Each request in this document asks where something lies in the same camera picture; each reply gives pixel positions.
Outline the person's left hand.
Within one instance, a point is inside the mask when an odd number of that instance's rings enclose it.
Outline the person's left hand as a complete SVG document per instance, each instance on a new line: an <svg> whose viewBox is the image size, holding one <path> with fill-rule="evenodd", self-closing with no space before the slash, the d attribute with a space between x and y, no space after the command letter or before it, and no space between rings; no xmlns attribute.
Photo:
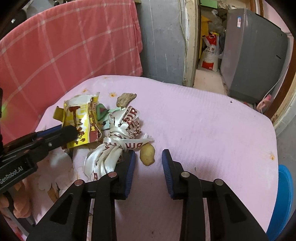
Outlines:
<svg viewBox="0 0 296 241"><path fill-rule="evenodd" d="M17 183L14 188L16 189L16 193L13 196L13 214L16 218L27 218L32 214L32 212L29 195L26 191L23 181ZM1 213L5 217L9 217L8 213L5 211L5 208L8 208L9 205L10 203L8 199L3 194L1 194Z"/></svg>

